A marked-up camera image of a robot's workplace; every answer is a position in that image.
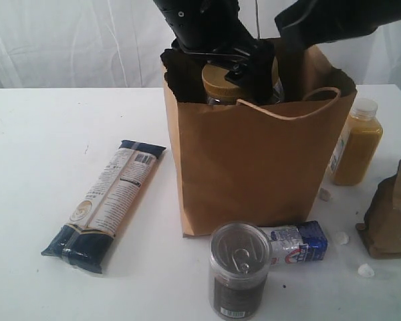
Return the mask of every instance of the yellow liquid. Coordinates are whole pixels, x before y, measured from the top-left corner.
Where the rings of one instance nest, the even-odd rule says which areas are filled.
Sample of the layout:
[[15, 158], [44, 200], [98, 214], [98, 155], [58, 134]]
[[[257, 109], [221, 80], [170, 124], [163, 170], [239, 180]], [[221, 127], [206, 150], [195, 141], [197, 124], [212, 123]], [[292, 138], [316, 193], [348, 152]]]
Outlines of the yellow liquid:
[[382, 135], [383, 128], [376, 118], [360, 120], [349, 115], [341, 137], [345, 141], [345, 146], [337, 167], [334, 171], [331, 170], [333, 183], [336, 185], [361, 183]]

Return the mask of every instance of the small white stone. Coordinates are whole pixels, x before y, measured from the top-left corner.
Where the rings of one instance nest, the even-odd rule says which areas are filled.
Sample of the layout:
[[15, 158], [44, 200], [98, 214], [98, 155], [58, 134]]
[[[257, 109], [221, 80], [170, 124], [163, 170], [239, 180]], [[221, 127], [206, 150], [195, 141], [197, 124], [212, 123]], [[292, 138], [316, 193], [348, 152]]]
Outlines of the small white stone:
[[345, 245], [349, 243], [349, 235], [345, 232], [337, 232], [334, 234], [334, 242], [338, 245]]
[[331, 193], [326, 189], [321, 188], [319, 190], [318, 197], [324, 202], [329, 202], [331, 200]]
[[374, 270], [368, 264], [362, 264], [358, 268], [358, 274], [360, 274], [363, 278], [372, 278], [374, 277]]

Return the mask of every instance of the white curtain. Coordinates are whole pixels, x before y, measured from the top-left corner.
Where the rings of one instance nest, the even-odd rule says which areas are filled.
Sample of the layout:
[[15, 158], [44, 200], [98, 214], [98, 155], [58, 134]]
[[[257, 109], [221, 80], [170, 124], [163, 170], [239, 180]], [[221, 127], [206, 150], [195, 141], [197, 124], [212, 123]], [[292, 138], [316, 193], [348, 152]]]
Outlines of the white curtain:
[[[262, 37], [293, 2], [259, 0]], [[239, 3], [255, 34], [255, 0]], [[153, 0], [0, 0], [0, 88], [161, 86], [173, 38]], [[401, 88], [401, 21], [321, 48], [358, 84]]]

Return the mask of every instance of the orange juice bottle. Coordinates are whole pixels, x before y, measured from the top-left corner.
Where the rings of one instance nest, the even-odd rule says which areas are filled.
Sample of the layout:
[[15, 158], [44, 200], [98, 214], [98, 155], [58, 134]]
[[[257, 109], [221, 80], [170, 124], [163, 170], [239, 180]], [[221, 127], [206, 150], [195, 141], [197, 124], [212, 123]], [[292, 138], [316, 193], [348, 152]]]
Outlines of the orange juice bottle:
[[373, 100], [355, 100], [329, 162], [336, 185], [357, 185], [364, 178], [383, 135]]

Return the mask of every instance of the brown paper package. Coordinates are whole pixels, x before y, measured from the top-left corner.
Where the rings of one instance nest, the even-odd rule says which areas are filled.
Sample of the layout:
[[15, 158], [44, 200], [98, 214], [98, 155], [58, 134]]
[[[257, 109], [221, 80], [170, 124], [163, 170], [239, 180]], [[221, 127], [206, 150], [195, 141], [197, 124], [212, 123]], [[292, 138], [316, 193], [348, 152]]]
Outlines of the brown paper package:
[[378, 185], [358, 232], [376, 259], [401, 258], [401, 161], [397, 175]]
[[[288, 102], [262, 108], [282, 119], [205, 104], [203, 65], [170, 49], [161, 56], [185, 236], [230, 221], [277, 226], [309, 215], [356, 87], [317, 47], [289, 53], [273, 41]], [[341, 97], [322, 92], [302, 101], [322, 87], [338, 88]]]

